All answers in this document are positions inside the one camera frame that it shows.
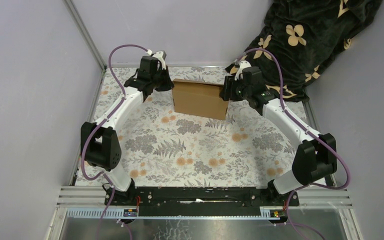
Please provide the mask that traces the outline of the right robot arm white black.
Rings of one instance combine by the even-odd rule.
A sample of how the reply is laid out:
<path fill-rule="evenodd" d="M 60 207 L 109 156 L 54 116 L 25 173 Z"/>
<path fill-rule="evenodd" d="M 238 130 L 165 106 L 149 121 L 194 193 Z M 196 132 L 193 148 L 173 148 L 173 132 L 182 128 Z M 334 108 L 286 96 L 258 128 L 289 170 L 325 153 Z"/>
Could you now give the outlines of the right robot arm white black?
<path fill-rule="evenodd" d="M 330 133 L 321 134 L 298 119 L 280 96 L 266 89 L 262 82 L 263 75 L 259 68 L 248 66 L 239 76 L 225 76 L 220 97 L 224 101 L 247 101 L 259 115 L 274 123 L 296 150 L 291 170 L 267 185 L 267 201 L 279 206 L 291 191 L 337 171 L 337 159 L 332 152 L 336 148 L 336 140 Z"/>

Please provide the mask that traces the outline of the brown cardboard box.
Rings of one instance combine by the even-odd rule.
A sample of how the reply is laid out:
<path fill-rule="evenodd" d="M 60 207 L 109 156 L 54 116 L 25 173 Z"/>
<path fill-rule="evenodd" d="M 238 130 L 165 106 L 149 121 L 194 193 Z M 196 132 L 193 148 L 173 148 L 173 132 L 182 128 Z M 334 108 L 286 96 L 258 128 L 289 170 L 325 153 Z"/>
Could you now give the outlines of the brown cardboard box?
<path fill-rule="evenodd" d="M 220 97 L 222 85 L 176 78 L 172 99 L 176 113 L 225 120 L 229 103 Z"/>

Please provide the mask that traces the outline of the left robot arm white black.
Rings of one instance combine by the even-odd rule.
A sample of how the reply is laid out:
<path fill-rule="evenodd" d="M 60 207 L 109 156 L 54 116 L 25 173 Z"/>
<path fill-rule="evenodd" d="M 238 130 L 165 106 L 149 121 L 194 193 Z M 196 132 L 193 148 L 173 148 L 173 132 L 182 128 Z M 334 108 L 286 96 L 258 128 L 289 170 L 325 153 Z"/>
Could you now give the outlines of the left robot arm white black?
<path fill-rule="evenodd" d="M 166 54 L 158 51 L 143 56 L 133 76 L 122 85 L 122 93 L 110 109 L 95 122 L 84 122 L 80 128 L 80 169 L 89 181 L 85 164 L 98 170 L 110 186 L 111 197 L 122 205 L 132 204 L 137 196 L 135 183 L 121 164 L 122 149 L 118 132 L 131 113 L 154 91 L 170 91 L 174 84 L 165 62 Z"/>

